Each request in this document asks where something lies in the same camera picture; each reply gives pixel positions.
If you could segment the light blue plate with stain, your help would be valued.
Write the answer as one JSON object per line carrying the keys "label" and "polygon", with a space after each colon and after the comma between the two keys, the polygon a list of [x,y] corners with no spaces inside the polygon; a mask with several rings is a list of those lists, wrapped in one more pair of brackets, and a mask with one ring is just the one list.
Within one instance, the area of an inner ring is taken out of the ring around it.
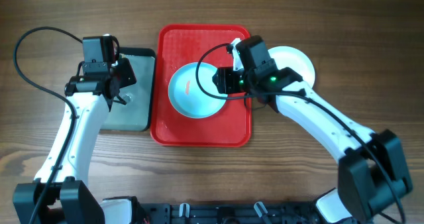
{"label": "light blue plate with stain", "polygon": [[[174,73],[168,85],[168,98],[172,107],[181,115],[203,119],[220,111],[226,100],[215,99],[201,91],[195,78],[196,66],[197,62],[186,64]],[[202,62],[199,67],[199,82],[208,93],[227,97],[226,94],[220,94],[212,82],[216,71],[217,68],[213,65]]]}

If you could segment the white plate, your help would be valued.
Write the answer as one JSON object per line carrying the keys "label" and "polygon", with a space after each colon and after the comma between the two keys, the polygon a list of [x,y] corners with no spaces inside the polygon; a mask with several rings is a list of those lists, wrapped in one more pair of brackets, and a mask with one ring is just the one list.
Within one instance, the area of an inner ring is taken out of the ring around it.
{"label": "white plate", "polygon": [[315,83],[315,68],[309,57],[290,46],[276,46],[268,50],[279,69],[289,67],[302,76],[310,87]]}

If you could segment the yellow green sponge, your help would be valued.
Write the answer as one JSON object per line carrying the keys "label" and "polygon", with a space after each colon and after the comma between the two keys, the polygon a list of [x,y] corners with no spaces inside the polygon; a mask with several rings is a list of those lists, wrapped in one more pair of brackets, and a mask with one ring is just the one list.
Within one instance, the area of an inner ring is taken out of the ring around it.
{"label": "yellow green sponge", "polygon": [[126,103],[130,103],[133,100],[133,95],[131,93],[120,93],[120,97],[122,98],[123,101],[125,101]]}

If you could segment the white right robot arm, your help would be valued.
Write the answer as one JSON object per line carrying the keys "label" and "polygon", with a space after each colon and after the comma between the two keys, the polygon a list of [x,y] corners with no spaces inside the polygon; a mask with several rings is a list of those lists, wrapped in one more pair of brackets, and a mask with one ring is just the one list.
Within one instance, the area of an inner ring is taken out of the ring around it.
{"label": "white right robot arm", "polygon": [[350,217],[369,221],[393,204],[401,223],[406,222],[401,198],[413,186],[401,142],[393,132],[375,133],[349,119],[291,68],[266,72],[220,68],[212,81],[219,93],[231,99],[245,92],[295,121],[335,159],[337,188],[315,202],[326,222],[338,223]]}

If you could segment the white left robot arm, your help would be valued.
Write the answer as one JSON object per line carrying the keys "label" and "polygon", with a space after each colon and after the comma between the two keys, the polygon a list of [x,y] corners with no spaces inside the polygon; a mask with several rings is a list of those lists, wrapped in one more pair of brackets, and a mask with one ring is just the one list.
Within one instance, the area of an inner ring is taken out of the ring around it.
{"label": "white left robot arm", "polygon": [[122,87],[136,83],[127,58],[81,62],[61,97],[64,116],[48,158],[31,183],[18,184],[13,204],[21,223],[143,223],[135,197],[98,202],[87,187],[100,129]]}

